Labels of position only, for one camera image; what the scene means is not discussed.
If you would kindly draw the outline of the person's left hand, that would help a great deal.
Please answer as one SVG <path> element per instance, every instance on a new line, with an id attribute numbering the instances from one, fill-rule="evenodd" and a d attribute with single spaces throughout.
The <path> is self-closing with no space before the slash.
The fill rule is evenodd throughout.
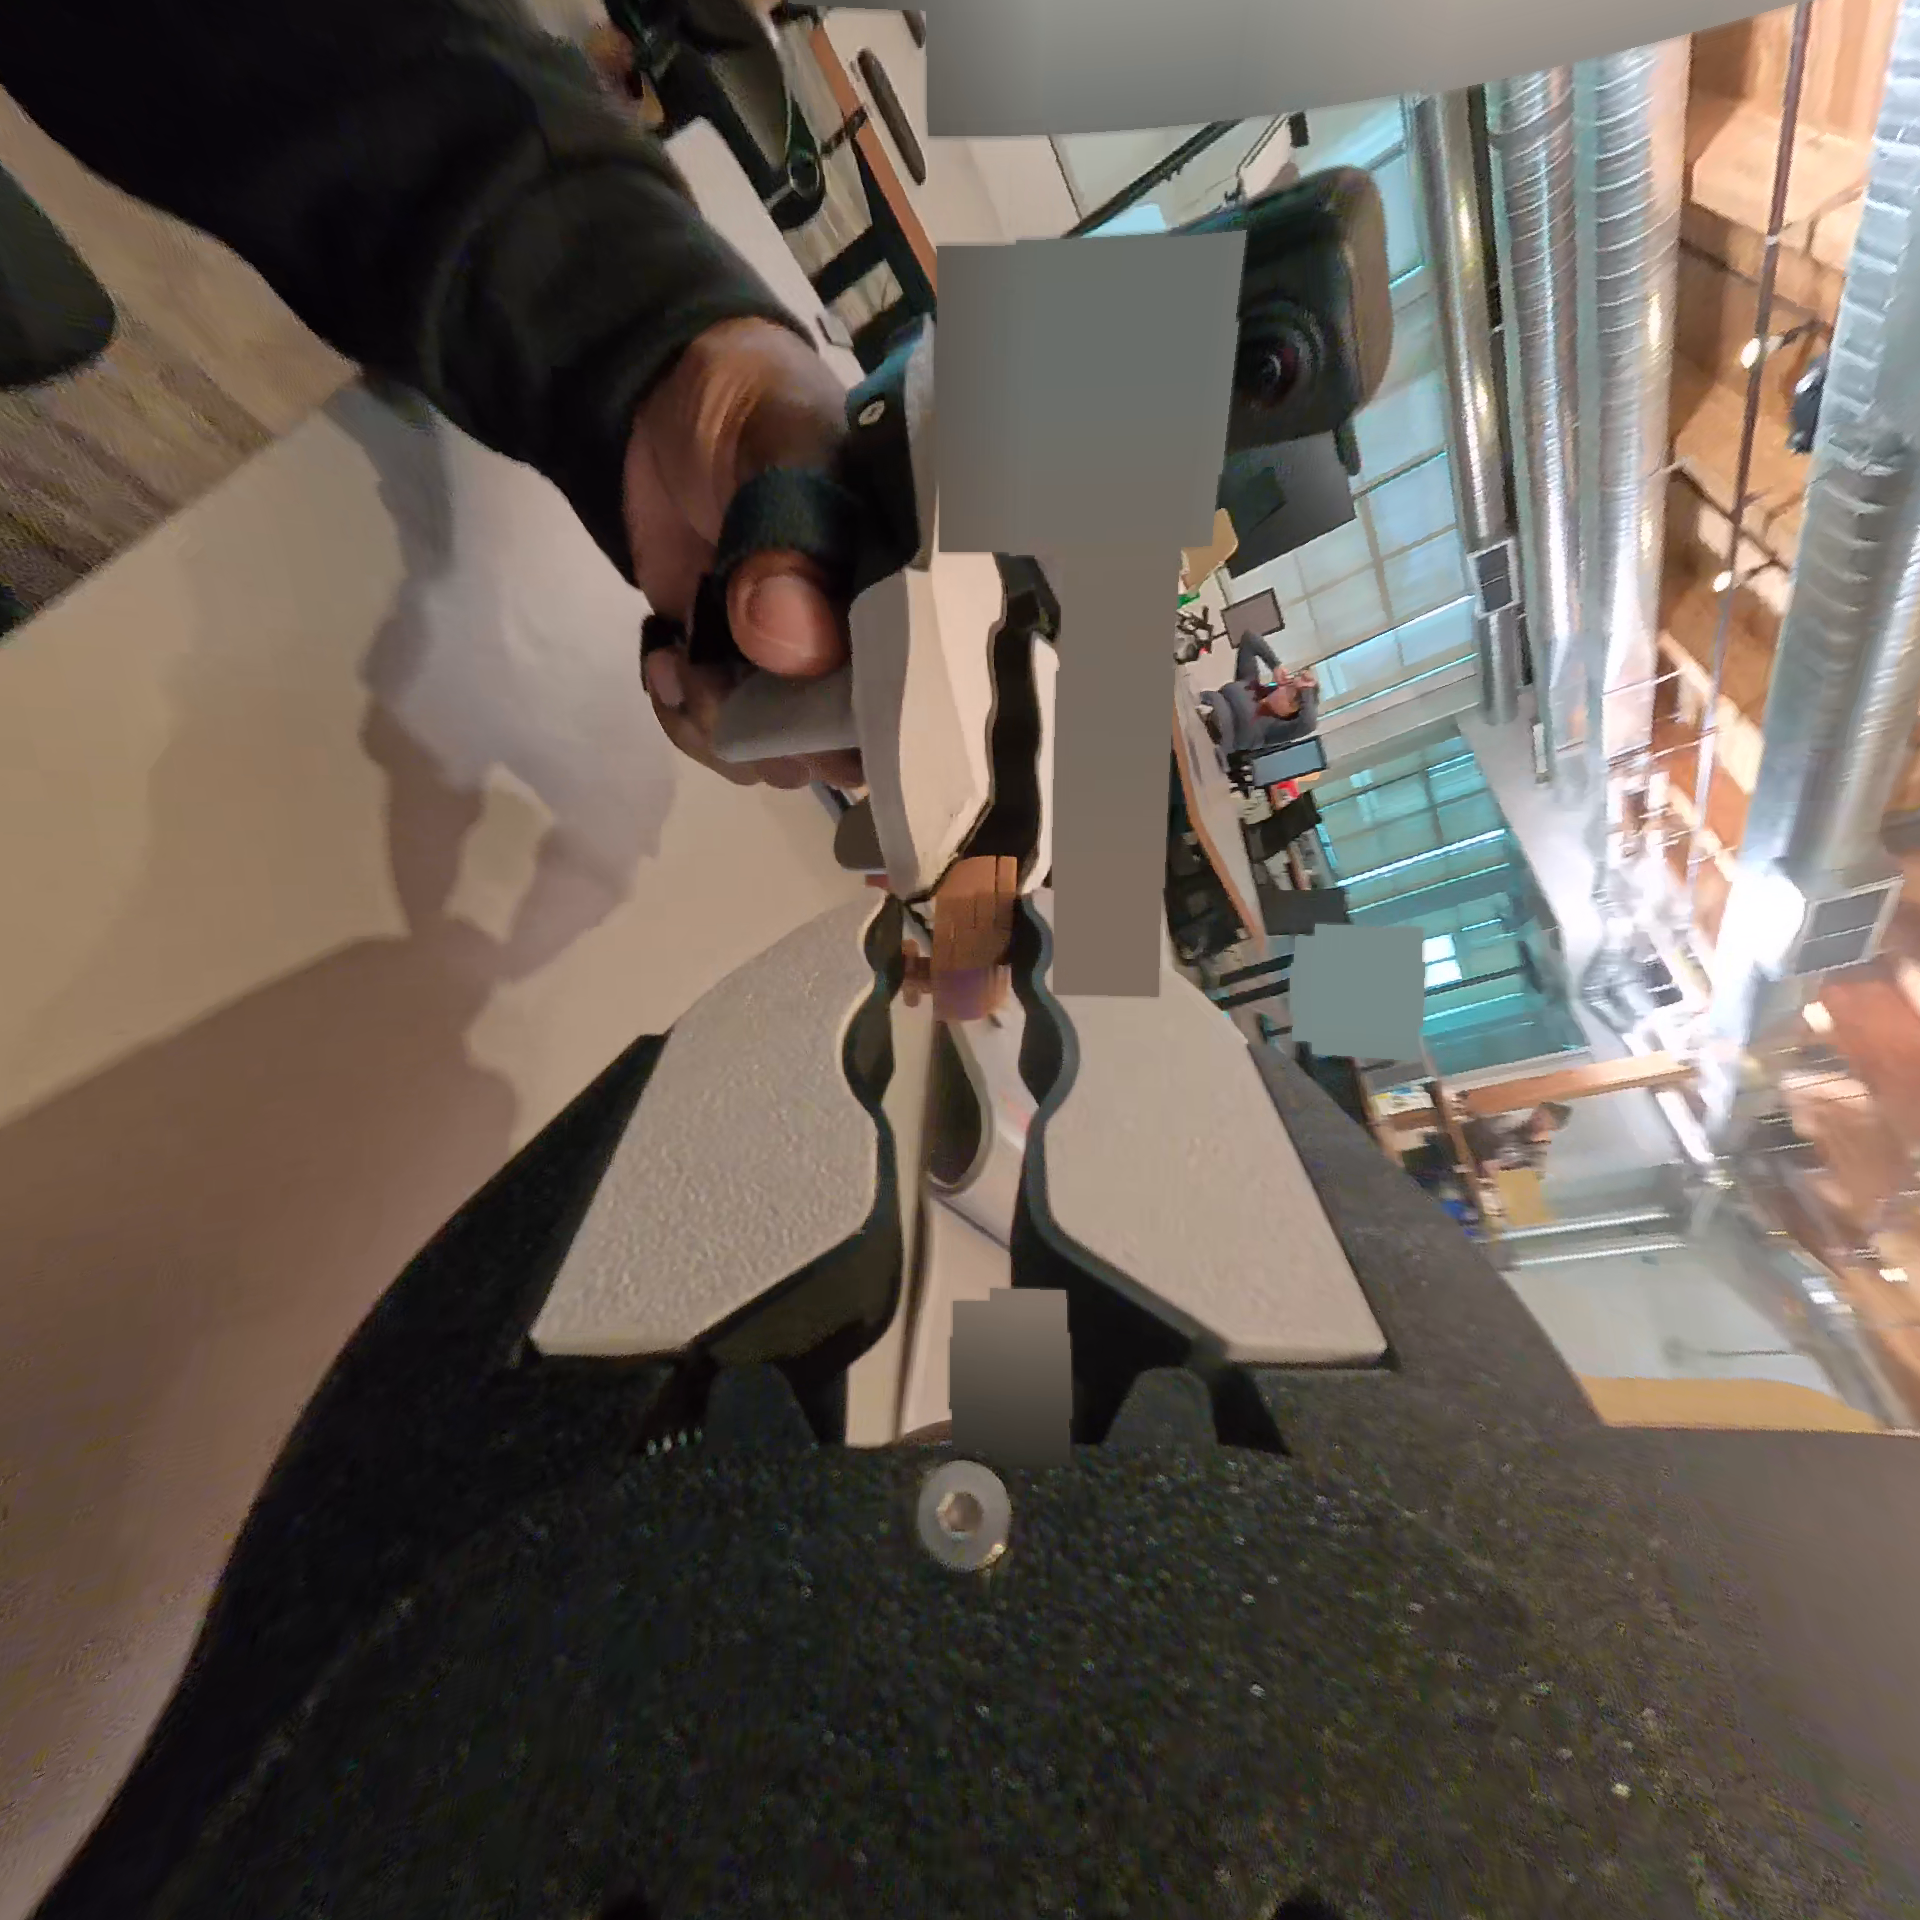
<path id="1" fill-rule="evenodd" d="M 733 319 L 689 344 L 638 408 L 620 468 L 648 611 L 689 622 L 735 493 L 765 469 L 832 468 L 842 438 L 846 388 L 791 327 Z M 802 553 L 762 553 L 733 577 L 733 639 L 762 673 L 822 679 L 851 654 L 850 599 Z M 723 760 L 712 732 L 733 677 L 687 648 L 644 649 L 640 677 L 668 744 L 733 784 L 864 788 L 854 751 Z"/>

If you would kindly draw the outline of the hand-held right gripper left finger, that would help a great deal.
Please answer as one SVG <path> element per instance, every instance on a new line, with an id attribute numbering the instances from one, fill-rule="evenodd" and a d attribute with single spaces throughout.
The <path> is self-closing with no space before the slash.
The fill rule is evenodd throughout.
<path id="1" fill-rule="evenodd" d="M 715 983 L 664 1038 L 532 1324 L 545 1359 L 859 1355 L 902 1282 L 898 901 L 864 893 Z"/>

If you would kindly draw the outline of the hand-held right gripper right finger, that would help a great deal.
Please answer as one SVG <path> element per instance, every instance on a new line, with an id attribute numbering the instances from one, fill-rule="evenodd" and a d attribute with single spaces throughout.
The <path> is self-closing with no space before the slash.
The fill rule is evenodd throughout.
<path id="1" fill-rule="evenodd" d="M 1383 1332 L 1247 1038 L 1162 952 L 1160 992 L 1061 995 L 1053 901 L 1025 1038 L 1061 1044 L 1036 1094 L 1037 1226 L 1229 1361 L 1356 1369 Z"/>

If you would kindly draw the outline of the silver ventilation duct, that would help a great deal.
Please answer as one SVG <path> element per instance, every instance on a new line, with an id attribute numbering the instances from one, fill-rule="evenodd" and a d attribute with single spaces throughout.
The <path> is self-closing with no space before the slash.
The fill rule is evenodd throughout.
<path id="1" fill-rule="evenodd" d="M 1916 913 L 1916 2 L 1404 101 L 1489 694 L 1718 1149 Z"/>

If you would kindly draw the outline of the small brown brick plate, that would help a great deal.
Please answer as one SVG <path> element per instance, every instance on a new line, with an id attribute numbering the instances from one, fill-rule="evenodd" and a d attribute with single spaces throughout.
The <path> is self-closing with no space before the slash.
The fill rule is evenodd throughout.
<path id="1" fill-rule="evenodd" d="M 1011 989 L 1020 901 L 1017 857 L 961 858 L 930 898 L 923 948 L 902 948 L 906 1004 L 948 1030 L 997 1019 Z"/>

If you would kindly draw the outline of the grey desk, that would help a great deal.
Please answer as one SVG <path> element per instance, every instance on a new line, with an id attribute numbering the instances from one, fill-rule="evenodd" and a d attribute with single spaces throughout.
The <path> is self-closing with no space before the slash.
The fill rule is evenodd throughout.
<path id="1" fill-rule="evenodd" d="M 3 1917 L 122 1787 L 404 1260 L 842 908 L 540 476 L 341 391 L 3 648 Z"/>

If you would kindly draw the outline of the black office chair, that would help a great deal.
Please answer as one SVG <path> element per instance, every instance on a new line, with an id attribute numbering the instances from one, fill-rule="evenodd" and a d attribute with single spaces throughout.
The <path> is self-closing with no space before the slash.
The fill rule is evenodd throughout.
<path id="1" fill-rule="evenodd" d="M 3 391 L 96 366 L 116 332 L 106 285 L 41 205 L 3 172 Z"/>
<path id="2" fill-rule="evenodd" d="M 936 248 L 908 193 L 898 97 L 851 80 L 815 2 L 604 2 L 660 130 L 709 127 L 815 298 L 846 324 L 916 319 Z"/>

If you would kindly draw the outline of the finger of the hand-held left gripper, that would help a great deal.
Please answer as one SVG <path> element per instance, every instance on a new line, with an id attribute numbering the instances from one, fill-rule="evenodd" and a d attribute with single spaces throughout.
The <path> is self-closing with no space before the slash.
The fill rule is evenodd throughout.
<path id="1" fill-rule="evenodd" d="M 930 554 L 851 609 L 851 714 L 878 873 L 930 898 L 961 858 L 1053 874 L 1058 654 L 1033 580 L 991 554 Z"/>

